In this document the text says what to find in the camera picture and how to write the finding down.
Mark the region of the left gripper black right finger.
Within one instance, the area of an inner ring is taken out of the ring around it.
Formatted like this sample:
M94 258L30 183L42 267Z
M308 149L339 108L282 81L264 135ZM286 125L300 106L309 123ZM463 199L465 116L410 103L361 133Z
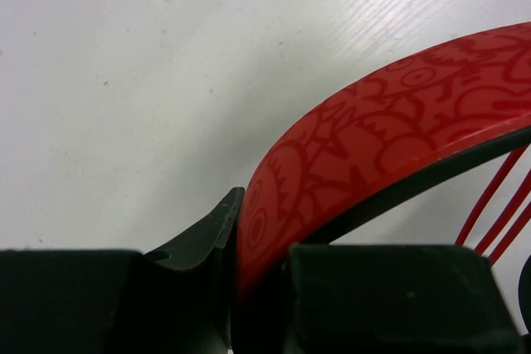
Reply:
M520 353L488 260L453 245L296 245L285 353Z

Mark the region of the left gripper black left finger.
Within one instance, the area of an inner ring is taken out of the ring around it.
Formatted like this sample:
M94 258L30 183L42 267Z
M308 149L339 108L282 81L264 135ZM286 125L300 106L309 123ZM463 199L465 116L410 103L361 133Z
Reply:
M226 352L243 196L147 253L4 250L2 352Z

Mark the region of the red headphones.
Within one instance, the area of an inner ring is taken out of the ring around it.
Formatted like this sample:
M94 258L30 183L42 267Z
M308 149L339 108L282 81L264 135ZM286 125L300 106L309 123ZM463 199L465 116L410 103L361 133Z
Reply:
M240 299L305 240L328 242L530 141L530 25L447 41L326 99L255 170L238 221Z

